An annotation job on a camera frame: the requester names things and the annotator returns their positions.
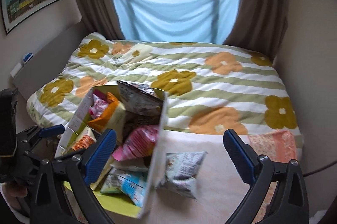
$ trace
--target black cable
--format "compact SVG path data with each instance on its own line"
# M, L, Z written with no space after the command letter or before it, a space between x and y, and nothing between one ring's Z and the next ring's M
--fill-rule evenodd
M336 163L337 163L337 161L333 161L333 162L329 163L328 165L326 165L326 166L324 166L324 167L322 167L322 168L319 168L319 169L317 169L317 170L314 170L314 171L312 171L312 172L309 172L309 173L304 174L303 177L306 177L306 176L309 176L309 175L312 175L312 174L316 174L316 173L318 173L318 172L320 172L320 171L323 171L323 170L325 170L325 169L327 169L327 168L329 168L329 167L335 165Z

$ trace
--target screw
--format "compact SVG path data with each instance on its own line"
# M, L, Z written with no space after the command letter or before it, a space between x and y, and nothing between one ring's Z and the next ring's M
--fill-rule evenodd
M72 161L79 161L80 159L81 159L81 155L80 155L80 154L76 154L76 155L74 155L74 156L71 158Z
M290 160L290 163L294 166L297 166L298 165L298 161L296 159L292 159Z
M41 164L42 164L42 165L46 165L46 164L48 164L48 163L49 163L49 160L48 160L47 158L42 159L42 161L41 161Z
M259 156L259 158L260 158L261 161L264 161L264 160L268 159L268 156L265 156L264 154L262 154L262 155Z

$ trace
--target blue cloth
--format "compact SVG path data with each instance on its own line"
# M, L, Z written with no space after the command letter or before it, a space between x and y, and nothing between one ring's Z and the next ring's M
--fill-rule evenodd
M114 0L126 39L222 44L239 0Z

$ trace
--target gray headboard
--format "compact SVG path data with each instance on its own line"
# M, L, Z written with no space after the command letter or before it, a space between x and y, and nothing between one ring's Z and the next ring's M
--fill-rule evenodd
M34 54L13 79L13 84L25 100L62 72L71 54L88 34L84 23L80 21Z

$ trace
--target box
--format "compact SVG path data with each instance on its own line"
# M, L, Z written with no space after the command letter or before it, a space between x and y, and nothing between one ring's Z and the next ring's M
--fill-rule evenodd
M113 95L120 100L120 96L118 93L117 85L103 85L103 86L95 86L92 87L86 96L83 98L82 102L80 103L78 109L76 110L74 116L70 120L65 132L63 133L61 140L58 144L55 157L59 157L64 154L65 149L70 145L79 133L84 129L86 126L86 122L91 120L90 114L88 113L89 107L93 105L93 91L95 89L100 90L103 93L111 92ZM165 91L155 89L153 90L156 92L158 97L163 100L163 106L161 110L161 116L159 121L159 130L158 130L158 141L163 131L163 126L167 122L167 93ZM124 194L114 194L114 195L102 195L99 192L99 189L96 189L93 193L96 196L97 200L100 202L102 207L109 212L118 213L121 215L125 215L132 218L141 218L146 212L150 210L151 202L152 202L152 192L154 189L155 184L155 177L157 176L159 164L162 162L161 153L158 152L157 145L154 147L151 163L149 167L149 173L147 178L147 187L145 189L145 197L144 197L144 205L142 208L137 207L131 201L131 199L124 195ZM68 189L70 188L70 184L68 182L64 183L65 187ZM78 206L75 199L73 198L74 195L70 190L67 190L67 195L69 200L73 200L71 202L73 210L78 211L79 208L74 208L74 206Z

